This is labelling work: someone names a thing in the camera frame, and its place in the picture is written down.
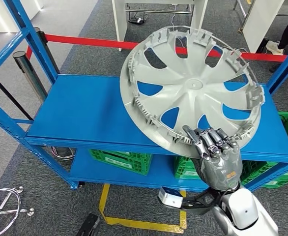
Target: small white box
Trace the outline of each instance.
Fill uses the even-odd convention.
[[[164,205],[170,207],[181,208],[183,197],[178,190],[161,187],[159,190],[158,198]]]

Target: white shoe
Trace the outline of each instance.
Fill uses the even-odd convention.
[[[266,44],[266,48],[271,52],[273,55],[283,55],[284,49],[278,49],[278,43],[269,40]]]

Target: blue metal shelf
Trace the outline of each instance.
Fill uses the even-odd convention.
[[[87,149],[78,149],[70,170],[70,178],[77,181],[203,191],[208,186],[199,179],[176,179],[173,172],[173,158],[154,155],[149,174],[142,176],[94,160]]]
[[[242,157],[288,162],[288,137],[271,95],[265,90],[266,102],[260,125],[241,150]],[[264,134],[273,138],[268,141]],[[60,75],[25,139],[35,145],[173,155],[138,129],[122,103],[119,78],[113,76]]]
[[[59,75],[23,8],[20,0],[4,0],[20,32],[0,51],[0,65],[23,39],[26,39],[52,84],[46,101],[26,133],[0,108],[0,127],[41,161],[77,188],[79,181],[109,182],[144,187],[165,185],[201,191],[200,180],[173,177],[169,151],[162,149],[139,130],[125,111],[120,97],[119,79],[112,76]],[[288,77],[288,56],[270,81],[264,85],[265,103],[256,135],[241,150],[244,160],[280,162],[247,184],[250,190],[288,171],[288,137],[271,95]],[[238,87],[238,83],[228,83]],[[79,148],[70,172],[66,171],[41,145]],[[93,160],[87,148],[155,153],[148,176],[140,176]]]

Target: white table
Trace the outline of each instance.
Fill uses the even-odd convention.
[[[191,4],[194,5],[191,27],[200,29],[204,18],[207,0],[112,0],[115,30],[118,41],[124,41],[127,33],[127,21],[125,3],[156,3],[156,4]]]

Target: wheel cover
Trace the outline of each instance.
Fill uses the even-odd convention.
[[[188,57],[176,54],[176,38],[182,46],[182,41],[186,44]],[[165,67],[151,65],[145,55],[147,50],[152,50]],[[210,52],[221,54],[214,67],[206,63]],[[233,91],[225,85],[240,76],[247,82]],[[161,89],[148,95],[139,90],[139,83]],[[239,50],[232,50],[210,32],[189,27],[162,28],[136,46],[121,69],[120,91],[127,113],[142,132],[164,149],[187,157],[197,154],[182,130],[183,125],[195,129],[206,115],[211,127],[222,128],[243,147],[257,130],[261,106],[265,102],[263,88]],[[223,112],[223,104],[250,113],[244,119],[228,118]],[[173,108],[179,111],[175,125],[170,127],[162,118]]]

